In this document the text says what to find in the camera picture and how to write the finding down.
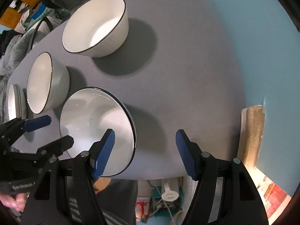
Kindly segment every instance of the finger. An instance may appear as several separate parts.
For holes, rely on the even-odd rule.
[[[25,193],[20,193],[16,195],[16,204],[17,204],[16,210],[18,212],[24,211],[26,201],[27,201],[27,195]]]
[[[5,195],[3,193],[0,193],[0,201],[4,206],[7,206],[9,208],[17,208],[17,203],[13,197],[10,195]]]

